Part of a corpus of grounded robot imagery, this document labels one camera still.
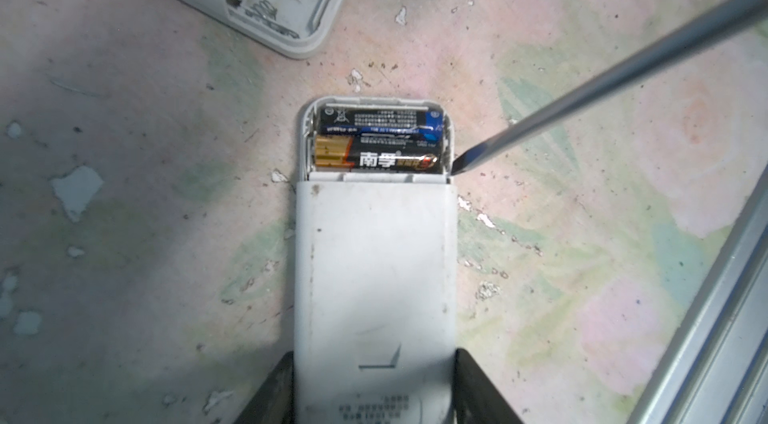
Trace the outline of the orange handled screwdriver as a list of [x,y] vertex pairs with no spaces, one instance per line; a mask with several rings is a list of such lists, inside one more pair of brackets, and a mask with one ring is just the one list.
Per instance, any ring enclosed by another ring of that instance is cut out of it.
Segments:
[[453,160],[451,174],[458,176],[488,162],[630,84],[649,78],[652,74],[747,30],[765,20],[766,16],[767,0],[724,0],[551,104],[534,111],[510,128],[469,148]]

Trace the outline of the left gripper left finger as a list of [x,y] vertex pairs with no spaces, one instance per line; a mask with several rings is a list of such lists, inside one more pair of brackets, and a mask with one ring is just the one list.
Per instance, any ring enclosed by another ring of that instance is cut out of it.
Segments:
[[294,352],[285,353],[269,372],[234,424],[293,424]]

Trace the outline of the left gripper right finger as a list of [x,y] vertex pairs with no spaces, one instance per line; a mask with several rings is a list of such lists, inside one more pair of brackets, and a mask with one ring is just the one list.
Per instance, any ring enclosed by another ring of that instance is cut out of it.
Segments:
[[458,424],[522,424],[523,420],[491,382],[471,353],[454,356],[452,400]]

